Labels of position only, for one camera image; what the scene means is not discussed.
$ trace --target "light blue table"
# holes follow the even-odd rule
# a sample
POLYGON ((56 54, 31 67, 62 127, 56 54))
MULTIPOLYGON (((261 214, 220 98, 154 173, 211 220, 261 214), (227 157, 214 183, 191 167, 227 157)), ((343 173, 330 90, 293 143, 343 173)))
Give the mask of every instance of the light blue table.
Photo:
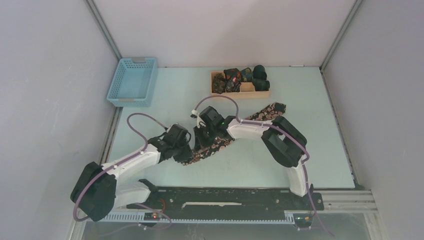
MULTIPOLYGON (((132 113, 149 114, 167 126, 179 123, 193 134, 195 119, 190 118, 196 104, 210 95, 210 72, 220 67, 159 68, 150 107, 124 107, 108 161, 117 160, 140 148, 144 142, 127 126, 132 113)), ((287 105, 284 116, 306 137, 310 160, 306 167, 316 188, 354 188, 348 160, 338 132, 327 92, 317 67, 267 67, 271 96, 267 99, 238 99, 240 117, 249 116, 266 105, 287 105)), ((203 103, 224 117, 235 114, 234 105, 220 98, 203 103)), ((134 116, 132 125, 147 138, 163 129, 152 120, 134 116)), ((132 180, 148 179, 157 186, 172 187, 252 187, 287 188, 289 179, 258 139, 239 139, 217 154, 183 166, 173 159, 141 171, 132 180)))

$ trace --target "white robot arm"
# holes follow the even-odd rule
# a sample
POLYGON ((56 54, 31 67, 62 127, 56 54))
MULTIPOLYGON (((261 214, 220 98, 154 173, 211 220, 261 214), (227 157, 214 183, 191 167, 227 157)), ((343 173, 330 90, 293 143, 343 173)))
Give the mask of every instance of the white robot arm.
MULTIPOLYGON (((305 184, 305 172, 302 167, 302 161, 306 158, 304 153, 290 139, 270 129, 269 125, 274 125, 292 137, 305 147, 306 138, 284 117, 278 116, 274 120, 253 121, 240 120, 235 116, 228 116, 224 119, 213 107, 208 106, 200 114, 193 110, 191 117, 197 119, 195 133, 202 132, 199 136, 207 135, 209 139, 220 137, 232 137, 233 139, 262 139, 266 147, 274 157, 274 159, 284 167, 286 167, 288 179, 290 182, 290 191, 300 197, 308 193, 305 184)), ((208 139, 196 137, 197 145, 207 145, 208 139)))
MULTIPOLYGON (((197 118, 195 149, 210 146, 216 136, 233 139, 262 139, 273 158, 287 169, 290 191, 297 196, 307 194, 310 185, 305 184, 302 161, 305 155, 292 140, 274 128, 283 129, 304 147, 305 137, 284 117, 270 121, 237 120, 235 116, 223 118, 213 107, 207 107, 200 114, 192 112, 197 118)), ((72 193, 71 200, 77 203, 83 189, 90 185, 80 198, 79 208, 93 221, 104 218, 112 209, 132 203, 143 203, 151 190, 143 182, 128 183, 128 179, 141 170, 173 158, 177 162, 189 161, 193 154, 189 146, 188 130, 174 124, 161 136, 148 140, 146 148, 140 148, 116 161, 98 165, 91 162, 85 166, 72 193), (106 172, 95 182, 89 184, 99 173, 106 172)))

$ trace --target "blue basket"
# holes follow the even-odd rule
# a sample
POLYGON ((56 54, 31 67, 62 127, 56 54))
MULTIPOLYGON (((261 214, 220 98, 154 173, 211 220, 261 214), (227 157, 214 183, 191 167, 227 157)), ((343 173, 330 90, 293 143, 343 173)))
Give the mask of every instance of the blue basket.
POLYGON ((122 58, 116 68, 107 100, 116 107, 150 107, 157 77, 156 58, 122 58))

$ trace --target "clothing item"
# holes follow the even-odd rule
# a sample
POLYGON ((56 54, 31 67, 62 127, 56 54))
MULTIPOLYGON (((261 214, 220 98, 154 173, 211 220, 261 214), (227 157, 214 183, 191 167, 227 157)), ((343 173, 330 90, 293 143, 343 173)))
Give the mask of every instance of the clothing item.
POLYGON ((270 90, 270 81, 253 78, 252 84, 256 92, 270 90))
POLYGON ((226 93, 240 92, 240 86, 241 85, 242 85, 242 82, 240 82, 240 79, 238 79, 237 77, 233 77, 229 81, 226 82, 225 92, 226 93))
POLYGON ((241 81, 243 83, 247 83, 247 82, 252 81, 253 72, 252 72, 252 69, 250 67, 247 67, 247 68, 241 70, 240 72, 241 72, 241 81))
MULTIPOLYGON (((277 116, 283 115, 286 112, 286 105, 282 103, 275 102, 266 106, 261 111, 246 117, 246 120, 255 120, 255 121, 267 121, 275 119, 277 116)), ((228 145, 233 143, 235 139, 229 138, 221 138, 215 137, 213 144, 209 147, 200 149, 200 150, 192 150, 193 158, 190 161, 181 162, 183 165, 189 165, 195 162, 198 162, 202 159, 210 157, 216 154, 218 151, 225 149, 228 145)))
POLYGON ((225 69, 224 74, 227 81, 233 78, 237 78, 240 82, 242 81, 242 73, 237 68, 225 69))
POLYGON ((267 80, 267 73, 265 72, 265 67, 262 65, 257 65, 253 68, 253 78, 267 80))
POLYGON ((212 93, 225 93, 226 82, 227 81, 222 73, 216 74, 212 80, 212 93))

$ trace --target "wooden box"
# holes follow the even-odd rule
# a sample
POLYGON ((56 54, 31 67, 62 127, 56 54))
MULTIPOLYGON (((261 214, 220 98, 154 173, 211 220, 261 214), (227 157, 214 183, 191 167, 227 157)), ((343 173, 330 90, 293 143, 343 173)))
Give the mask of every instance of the wooden box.
POLYGON ((222 74, 225 76, 223 71, 212 71, 210 73, 210 94, 211 95, 223 95, 232 99, 268 99, 270 98, 271 90, 268 91, 255 91, 255 87, 251 82, 242 82, 239 92, 223 92, 221 94, 212 92, 212 81, 215 75, 222 74))

